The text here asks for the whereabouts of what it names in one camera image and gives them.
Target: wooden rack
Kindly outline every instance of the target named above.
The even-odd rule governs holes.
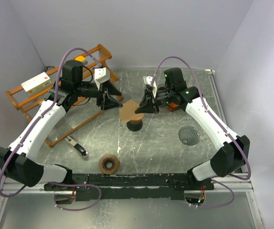
[[[111,82],[115,82],[115,81],[118,81],[118,77],[117,75],[112,72],[110,70],[110,68],[107,66],[106,64],[106,60],[108,59],[111,59],[112,58],[112,54],[110,53],[109,50],[107,50],[103,45],[99,44],[97,45],[96,47],[94,47],[93,49],[89,50],[89,52],[91,54],[95,53],[95,52],[98,52],[99,53],[99,62],[104,65],[110,72],[110,77],[111,77]],[[86,53],[82,53],[78,56],[83,56],[83,57],[86,57],[87,54]],[[96,63],[90,63],[87,67],[89,69],[95,67]],[[59,69],[59,66],[47,71],[47,75],[50,76],[54,73],[56,73]],[[87,72],[86,74],[83,75],[83,79],[87,78],[88,76],[90,76],[90,72]],[[15,87],[14,89],[10,90],[10,91],[6,91],[6,95],[7,97],[9,98],[10,102],[13,104],[13,106],[17,109],[17,110],[20,110],[23,115],[27,118],[27,120],[30,122],[32,120],[32,118],[30,117],[30,115],[28,114],[28,111],[30,111],[31,109],[35,108],[36,106],[40,106],[42,101],[43,101],[43,98],[40,98],[42,96],[44,96],[50,89],[52,88],[49,87],[49,88],[46,88],[40,92],[38,92],[37,94],[33,95],[33,96],[30,96],[28,98],[25,98],[21,101],[17,101],[15,100],[15,94],[16,93],[19,93],[20,91],[23,90],[22,86],[19,85],[18,87]],[[79,103],[81,103],[82,101],[84,101],[86,98],[79,98],[78,101],[74,104],[74,105],[77,105]],[[118,96],[118,100],[121,101],[123,99],[122,96]],[[99,116],[103,111],[99,111],[97,112],[95,115],[91,116],[90,118],[88,118],[87,120],[85,120],[84,122],[82,122],[81,124],[79,124],[77,127],[75,127],[74,129],[72,129],[71,131],[67,132],[66,134],[64,134],[63,136],[59,137],[56,141],[54,142],[50,142],[48,139],[46,139],[46,143],[49,147],[53,147],[55,144],[57,144],[58,142],[60,142],[61,140],[63,140],[66,136],[72,134],[74,131],[78,130],[79,128],[81,128],[82,126],[84,126],[86,123],[90,122],[91,120],[93,120],[94,118],[96,118],[97,116]]]

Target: gray wall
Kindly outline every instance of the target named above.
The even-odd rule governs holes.
[[[274,228],[274,1],[256,0],[216,71],[228,124],[251,140],[252,182]]]
[[[11,5],[0,0],[0,146],[7,147],[27,125],[4,92],[42,70],[39,56]]]
[[[252,1],[10,0],[46,65],[101,43],[113,67],[156,67],[178,55],[200,69],[217,67]]]

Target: metal frame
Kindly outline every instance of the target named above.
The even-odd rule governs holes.
[[[171,200],[183,200],[185,190],[200,191],[204,185],[206,190],[213,190],[211,179],[202,182],[189,182],[187,173],[161,173],[161,174],[73,174],[73,183],[81,184],[81,187],[66,190],[75,191],[75,201],[88,201],[98,198],[98,192],[94,188],[84,188],[83,184],[96,185],[101,189],[101,199],[130,199],[130,198],[170,198]],[[19,183],[5,183],[3,192],[15,192],[21,186]],[[62,187],[51,184],[38,184],[35,187],[25,188],[24,191],[50,194],[66,193]]]
[[[208,72],[208,75],[211,79],[212,89],[213,89],[215,95],[217,96],[216,102],[219,105],[218,107],[221,107],[221,103],[219,102],[219,97],[217,94],[217,89],[216,89],[215,83],[214,83],[213,73],[214,73],[213,71],[210,71],[210,72]],[[223,114],[223,110],[220,109],[219,114],[221,115],[221,119],[226,123],[226,120],[225,120],[225,117]],[[246,176],[245,173],[236,173],[236,175],[239,175],[241,177]],[[245,192],[246,193],[255,228],[263,229],[264,225],[263,225],[263,221],[261,219],[260,211],[257,206],[257,202],[256,202],[256,198],[255,198],[255,195],[253,192],[253,186],[252,186],[251,181],[250,180],[242,181],[242,180],[238,180],[231,176],[217,177],[215,179],[219,182],[226,184],[235,193],[236,192]],[[40,183],[40,184],[35,185],[34,187],[26,187],[21,193],[24,193],[24,194],[51,194],[51,193],[54,193],[54,194],[63,194],[63,195],[65,195],[65,194],[71,195],[72,194],[72,190],[70,190],[70,191],[69,190],[68,191],[45,191],[44,184],[45,183]],[[3,189],[4,193],[12,194],[12,193],[16,192],[19,188],[21,188],[21,184],[13,181],[11,179],[6,178],[2,189]],[[229,190],[227,190],[225,187],[223,187],[219,184],[214,184],[214,190],[206,190],[206,193],[209,193],[209,192],[224,193],[224,192],[229,192]],[[200,193],[200,191],[198,191],[198,190],[184,191],[184,194],[189,194],[189,193]],[[7,203],[7,199],[0,197],[0,222],[1,222],[3,212],[5,210],[6,203]]]

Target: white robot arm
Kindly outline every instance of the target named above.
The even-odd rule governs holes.
[[[205,108],[199,91],[196,87],[187,88],[180,68],[172,68],[164,71],[165,84],[159,85],[158,90],[156,85],[151,86],[152,77],[144,77],[147,85],[145,95],[139,104],[139,108],[135,113],[155,113],[159,112],[159,106],[168,103],[175,103],[180,108],[191,115],[205,130],[212,140],[217,153],[211,160],[202,163],[188,170],[188,175],[192,180],[202,181],[210,177],[224,177],[231,172],[245,165],[238,147],[234,144],[229,135],[234,137],[234,141],[238,143],[246,157],[249,152],[249,139],[243,135],[238,136],[232,131],[209,107],[206,99],[203,98]]]
[[[0,147],[0,168],[9,162],[4,175],[26,186],[32,187],[38,182],[57,182],[70,184],[72,170],[61,165],[41,165],[35,163],[38,151],[56,123],[64,117],[78,97],[96,98],[101,110],[121,107],[122,104],[111,95],[121,95],[109,81],[109,71],[105,67],[95,69],[95,82],[83,79],[83,63],[67,61],[63,66],[61,86],[58,89],[57,102],[54,103],[55,88],[45,96],[42,105],[22,134],[8,148]],[[20,147],[13,157],[18,145]]]

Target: gray table surface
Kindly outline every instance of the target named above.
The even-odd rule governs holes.
[[[157,83],[164,83],[163,69],[159,71]],[[144,94],[143,76],[152,76],[154,69],[114,70],[119,81],[116,87],[123,93],[126,102],[133,99],[139,103]],[[187,84],[195,85],[189,70],[183,70]],[[217,98],[212,79],[205,71],[196,75],[203,89],[204,97],[211,108],[219,115]],[[79,125],[100,109],[92,99],[88,104],[71,109],[60,120],[49,135],[56,140],[58,136]],[[120,108],[104,111],[93,121],[71,134],[71,137],[89,152],[88,160],[83,160],[63,140],[53,148],[45,143],[37,156],[38,163],[61,164],[71,168],[74,173],[99,173],[99,159],[105,154],[114,154],[120,161],[117,173],[180,173],[210,159],[215,153],[213,143],[200,125],[182,110],[170,112],[161,108],[159,114],[146,114],[143,127],[131,132],[119,119]],[[178,138],[183,126],[193,126],[200,133],[200,141],[195,146],[185,146]]]

